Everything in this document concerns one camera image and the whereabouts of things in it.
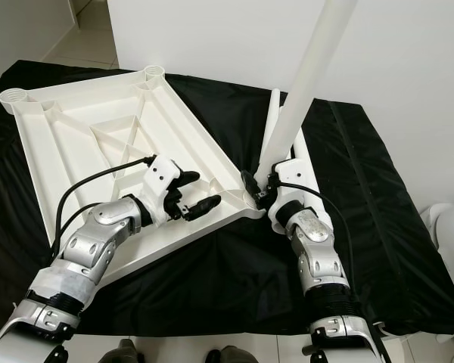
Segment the tile floor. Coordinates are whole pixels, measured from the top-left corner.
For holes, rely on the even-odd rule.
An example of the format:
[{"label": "tile floor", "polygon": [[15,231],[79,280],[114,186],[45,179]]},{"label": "tile floor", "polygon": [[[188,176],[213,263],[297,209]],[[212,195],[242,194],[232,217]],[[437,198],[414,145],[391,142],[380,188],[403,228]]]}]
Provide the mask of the tile floor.
[{"label": "tile floor", "polygon": [[[92,0],[78,16],[80,32],[58,49],[49,63],[75,67],[118,68],[109,11],[105,0]],[[95,363],[102,355],[117,347],[124,337],[75,336],[65,346],[70,363]],[[204,337],[133,338],[148,363],[201,363],[210,349],[235,345],[252,352],[260,363],[306,363],[300,347],[307,336],[268,336],[230,334]],[[450,363],[454,341],[435,342],[434,335],[416,334],[402,345],[385,342],[394,363]]]}]

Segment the black cloth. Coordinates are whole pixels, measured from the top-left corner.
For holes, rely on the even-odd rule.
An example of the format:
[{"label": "black cloth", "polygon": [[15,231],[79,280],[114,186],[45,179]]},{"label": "black cloth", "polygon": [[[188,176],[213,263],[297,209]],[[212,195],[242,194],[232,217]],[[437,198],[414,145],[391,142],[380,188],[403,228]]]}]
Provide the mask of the black cloth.
[{"label": "black cloth", "polygon": [[[18,61],[0,78],[0,92],[125,72]],[[233,163],[255,172],[270,91],[190,76],[166,79]],[[454,286],[362,107],[316,100],[303,131],[321,192],[349,225],[355,290],[368,319],[385,321],[395,334],[454,333]],[[336,250],[348,266],[342,224],[331,216]],[[0,105],[0,327],[48,254],[17,127]],[[82,314],[79,331],[304,333],[296,262],[266,217],[239,219],[103,288]]]}]

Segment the robotic hand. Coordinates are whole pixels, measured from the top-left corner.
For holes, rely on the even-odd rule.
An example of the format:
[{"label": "robotic hand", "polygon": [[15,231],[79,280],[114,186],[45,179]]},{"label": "robotic hand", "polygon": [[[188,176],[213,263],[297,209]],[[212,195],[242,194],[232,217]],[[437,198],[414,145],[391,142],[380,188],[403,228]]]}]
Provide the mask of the robotic hand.
[{"label": "robotic hand", "polygon": [[91,209],[86,223],[74,232],[52,264],[41,269],[25,298],[0,330],[0,363],[63,363],[61,345],[79,325],[79,314],[117,247],[142,227],[160,227],[170,219],[192,221],[220,203],[220,196],[181,204],[178,188],[199,179],[197,172],[183,172],[165,156],[145,158],[143,192],[127,195]]},{"label": "robotic hand", "polygon": [[266,191],[261,191],[252,175],[242,172],[258,209],[268,211],[272,229],[285,234],[296,253],[312,340],[312,345],[303,347],[303,354],[311,363],[388,363],[380,338],[371,333],[350,291],[334,250],[331,220],[324,210],[315,211],[305,200],[307,191],[323,197],[306,188],[307,174],[304,160],[282,161],[272,166]]}]

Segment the floor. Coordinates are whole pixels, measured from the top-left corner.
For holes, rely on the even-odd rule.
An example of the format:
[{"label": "floor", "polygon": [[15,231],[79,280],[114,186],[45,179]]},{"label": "floor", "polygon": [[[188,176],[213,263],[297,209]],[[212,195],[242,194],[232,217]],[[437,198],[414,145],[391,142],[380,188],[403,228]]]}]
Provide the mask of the floor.
[{"label": "floor", "polygon": [[[105,0],[92,0],[78,14],[80,32],[73,34],[55,52],[49,63],[75,67],[118,68],[109,11]],[[117,347],[120,339],[111,336],[75,336],[64,345],[71,363],[94,363]],[[201,363],[210,349],[227,345],[238,346],[253,353],[260,363],[306,363],[301,347],[309,342],[307,336],[274,336],[230,334],[225,336],[140,338],[132,337],[148,363]],[[439,344],[431,334],[415,334],[386,346],[393,363],[454,363],[454,340]]]}]

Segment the white plastic tube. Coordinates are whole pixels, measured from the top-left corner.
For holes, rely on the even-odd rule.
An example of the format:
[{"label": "white plastic tube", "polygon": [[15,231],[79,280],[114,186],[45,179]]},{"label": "white plastic tube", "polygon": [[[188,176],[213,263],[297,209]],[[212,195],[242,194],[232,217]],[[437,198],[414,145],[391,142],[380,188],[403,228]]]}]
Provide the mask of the white plastic tube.
[{"label": "white plastic tube", "polygon": [[264,189],[272,164],[288,154],[314,98],[315,87],[324,76],[344,30],[350,20],[356,0],[326,0],[322,12],[289,91],[282,113],[266,143],[255,175]]},{"label": "white plastic tube", "polygon": [[[304,139],[303,130],[299,130],[296,138],[294,139],[294,156],[297,159],[302,159],[306,162],[306,186],[314,191],[319,192],[318,182],[316,181],[315,171],[313,170],[313,165],[311,164],[311,158],[309,157],[308,147],[306,146],[306,141]],[[324,223],[329,225],[331,229],[333,225],[331,223],[330,215],[326,213],[325,206],[323,201],[318,198],[316,195],[305,192],[304,193],[304,206],[312,207],[319,219]]]},{"label": "white plastic tube", "polygon": [[269,100],[269,109],[267,110],[266,128],[264,129],[263,146],[260,150],[262,157],[266,150],[267,142],[271,138],[272,130],[279,118],[279,102],[281,100],[281,92],[279,89],[274,88],[271,91],[271,99]]}]

